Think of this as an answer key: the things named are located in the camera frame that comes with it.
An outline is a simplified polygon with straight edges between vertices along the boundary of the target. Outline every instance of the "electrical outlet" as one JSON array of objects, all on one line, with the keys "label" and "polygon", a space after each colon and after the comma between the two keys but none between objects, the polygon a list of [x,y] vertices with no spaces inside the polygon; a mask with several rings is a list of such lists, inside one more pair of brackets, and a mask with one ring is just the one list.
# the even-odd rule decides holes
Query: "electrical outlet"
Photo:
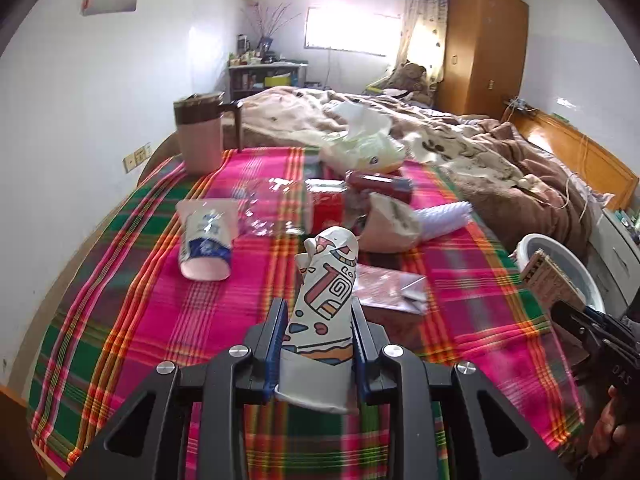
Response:
[{"label": "electrical outlet", "polygon": [[124,171],[126,173],[129,173],[129,171],[133,170],[137,166],[136,155],[133,153],[129,153],[129,155],[127,155],[122,161],[124,163]]},{"label": "electrical outlet", "polygon": [[142,164],[146,160],[146,152],[145,147],[138,148],[135,152],[133,152],[133,156],[136,159],[136,166]]}]

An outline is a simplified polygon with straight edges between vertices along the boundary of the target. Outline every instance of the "wire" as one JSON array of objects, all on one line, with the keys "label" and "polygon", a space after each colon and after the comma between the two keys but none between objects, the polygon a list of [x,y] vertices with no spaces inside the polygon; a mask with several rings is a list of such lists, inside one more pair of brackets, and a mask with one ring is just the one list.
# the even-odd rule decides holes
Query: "wire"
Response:
[{"label": "wire", "polygon": [[326,56],[326,77],[324,78],[324,87],[329,83],[329,74],[331,73],[331,47],[327,49]]},{"label": "wire", "polygon": [[582,163],[580,164],[582,168],[582,174],[586,177],[587,170],[585,168],[585,163],[587,162],[587,154],[589,153],[589,137],[583,135],[580,139],[580,148],[582,148],[582,140],[584,140],[584,155],[582,156]]},{"label": "wire", "polygon": [[[511,121],[511,116],[513,115],[514,111],[516,111],[516,108],[518,108],[518,102],[520,101],[520,96],[517,95],[516,97],[514,97],[509,104],[507,105],[507,107],[505,108],[505,113],[506,111],[511,108],[511,113],[509,113],[509,117],[507,117],[507,120],[504,121],[505,123],[508,123],[509,121]],[[523,107],[524,110],[526,110],[527,112],[535,112],[540,110],[540,108],[527,108],[526,106]]]},{"label": "wire", "polygon": [[[567,178],[566,181],[564,183],[564,198],[565,198],[565,202],[564,204],[562,204],[560,207],[555,206],[549,202],[544,202],[543,200],[540,200],[537,196],[535,196],[534,194],[531,194],[530,196],[534,199],[537,200],[539,203],[543,204],[543,205],[548,205],[549,207],[552,207],[553,209],[564,209],[565,207],[567,207],[569,205],[569,202],[571,202],[571,200],[569,199],[569,181],[571,180],[571,177],[577,175],[580,176],[580,173],[578,173],[577,171],[574,171],[572,174],[570,174]],[[580,213],[580,218],[578,218],[578,222],[582,222],[582,217],[584,216],[584,214],[587,211],[587,205],[589,204],[589,197],[584,199],[584,207],[582,208],[582,213]]]}]

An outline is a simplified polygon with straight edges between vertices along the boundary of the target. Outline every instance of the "bedding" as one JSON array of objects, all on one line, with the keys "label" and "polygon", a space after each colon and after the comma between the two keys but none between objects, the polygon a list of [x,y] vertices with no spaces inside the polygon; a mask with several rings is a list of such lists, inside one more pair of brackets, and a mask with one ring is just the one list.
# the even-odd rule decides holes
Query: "bedding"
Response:
[{"label": "bedding", "polygon": [[539,156],[546,158],[546,160],[551,160],[556,163],[562,170],[566,176],[571,177],[571,182],[574,184],[575,189],[580,193],[580,196],[589,202],[589,206],[591,211],[595,214],[606,208],[606,206],[611,202],[615,195],[613,193],[599,193],[589,184],[587,184],[579,173],[574,173],[571,169],[559,158],[557,158],[553,153],[549,153],[539,146],[536,146],[532,142],[529,142],[523,136],[520,135],[518,129],[514,127],[511,129],[511,133],[513,134],[513,139],[517,141],[526,142],[530,149],[533,150],[534,153],[537,153]]},{"label": "bedding", "polygon": [[[247,146],[314,146],[347,130],[334,113],[343,101],[361,103],[391,118],[390,134],[406,147],[406,158],[445,171],[465,200],[508,251],[526,234],[554,238],[585,256],[591,214],[584,200],[552,160],[513,137],[511,126],[486,116],[462,116],[409,106],[391,96],[357,96],[333,91],[276,87],[244,101],[242,124]],[[234,147],[224,119],[225,146]]]},{"label": "bedding", "polygon": [[[414,181],[414,208],[460,199],[435,168],[409,161],[401,173]],[[100,236],[47,330],[29,398],[37,449],[67,471],[158,362],[205,362],[263,321],[272,298],[293,306],[302,238],[239,237],[228,280],[192,282],[178,269],[179,200],[242,198],[246,183],[260,177],[324,176],[316,149],[229,150],[221,169],[201,178],[185,174],[180,156],[161,164]],[[301,204],[292,197],[279,211],[290,216]],[[571,442],[583,416],[558,342],[504,248],[477,217],[406,253],[360,253],[358,260],[427,279],[427,314],[392,341],[430,362],[475,362],[549,447],[560,451]],[[188,479],[194,478],[198,416],[196,407]],[[252,479],[385,478],[386,406],[339,416],[271,402],[248,407],[244,424]],[[444,480],[440,420],[436,429]]]}]

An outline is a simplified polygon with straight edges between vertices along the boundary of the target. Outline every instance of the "brown lid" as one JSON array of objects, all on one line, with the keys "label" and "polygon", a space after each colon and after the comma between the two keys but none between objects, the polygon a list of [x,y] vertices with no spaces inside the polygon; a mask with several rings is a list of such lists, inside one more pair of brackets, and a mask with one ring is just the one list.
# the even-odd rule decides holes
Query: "brown lid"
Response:
[{"label": "brown lid", "polygon": [[193,94],[174,102],[176,126],[195,124],[218,119],[222,115],[220,104],[224,92]]}]

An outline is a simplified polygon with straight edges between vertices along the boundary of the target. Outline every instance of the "wall switch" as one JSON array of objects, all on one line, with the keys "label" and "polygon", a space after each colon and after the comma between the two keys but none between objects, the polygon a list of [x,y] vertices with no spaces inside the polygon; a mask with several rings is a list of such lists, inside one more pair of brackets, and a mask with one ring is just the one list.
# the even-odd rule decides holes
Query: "wall switch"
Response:
[{"label": "wall switch", "polygon": [[136,166],[142,164],[146,160],[146,152],[145,147],[138,148],[135,152],[133,152],[134,157],[136,158]]},{"label": "wall switch", "polygon": [[129,173],[129,171],[133,170],[137,166],[136,155],[133,153],[129,153],[129,155],[127,155],[122,161],[124,163],[124,171],[126,173]]},{"label": "wall switch", "polygon": [[129,173],[129,171],[138,167],[145,160],[147,160],[151,156],[151,142],[146,143],[141,148],[138,148],[135,152],[129,153],[124,160],[124,170]]}]

